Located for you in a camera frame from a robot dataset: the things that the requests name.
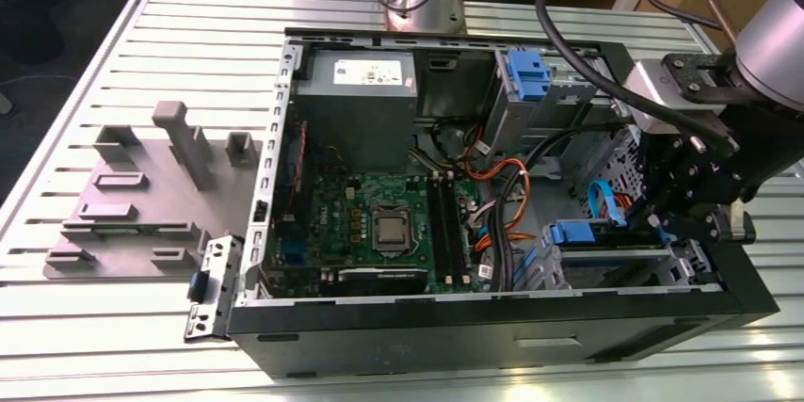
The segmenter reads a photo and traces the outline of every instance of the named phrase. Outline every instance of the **green motherboard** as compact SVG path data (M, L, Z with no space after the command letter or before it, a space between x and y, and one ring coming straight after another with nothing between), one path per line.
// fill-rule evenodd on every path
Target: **green motherboard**
M436 185L442 186L442 191L433 191ZM450 198L437 211L430 205L434 193ZM476 272L470 271L470 246L462 227L476 202L477 190L470 180L436 183L416 175L317 176L306 240L282 243L280 238L277 247L286 262L266 269L272 296L324 296L321 287L328 279L337 278L337 270L348 267L422 269L425 292L480 292L482 284L472 277ZM438 222L430 222L433 212L454 220L448 225L448 244L434 237L433 228L434 233L445 233ZM452 257L452 268L460 262L465 271L445 269L445 253L450 250L461 254Z

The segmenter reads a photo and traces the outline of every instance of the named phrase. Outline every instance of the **cpu socket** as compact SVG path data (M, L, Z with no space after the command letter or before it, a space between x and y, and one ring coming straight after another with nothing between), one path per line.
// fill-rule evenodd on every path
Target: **cpu socket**
M385 258L410 252L410 210L406 206L372 206L374 251Z

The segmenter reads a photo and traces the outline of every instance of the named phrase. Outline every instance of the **power supply label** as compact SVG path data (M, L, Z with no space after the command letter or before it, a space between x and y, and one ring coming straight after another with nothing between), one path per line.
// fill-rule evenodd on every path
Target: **power supply label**
M336 61L336 85L401 85L402 63L398 60Z

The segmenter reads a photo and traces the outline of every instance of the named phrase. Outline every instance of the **metal sheet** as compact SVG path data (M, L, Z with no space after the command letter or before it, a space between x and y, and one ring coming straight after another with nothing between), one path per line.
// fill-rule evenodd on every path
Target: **metal sheet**
M661 14L554 8L572 38L622 42L633 58L700 51L706 39ZM198 400L772 400L804 396L804 181L789 173L748 210L748 247L781 313L717 331L641 362L272 381L233 344L181 342L182 281L70 284L41 276L44 250L89 178L86 146L102 124L161 137L146 112L186 103L186 121L217 139L257 131L270 112L285 26L382 29L373 0L130 0L0 210L0 394L165 393ZM470 3L470 33L542 37L532 8Z

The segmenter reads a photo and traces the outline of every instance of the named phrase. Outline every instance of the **ram slot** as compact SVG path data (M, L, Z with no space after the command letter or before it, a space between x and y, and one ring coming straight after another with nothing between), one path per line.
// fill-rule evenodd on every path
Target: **ram slot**
M456 284L468 283L466 258L464 256L464 239L461 238L461 220L454 185L452 180L441 181L441 211L449 262L452 263L452 280Z
M444 213L441 208L440 181L426 181L426 210L429 213L429 240L436 261L436 281L450 282L449 252L445 241Z

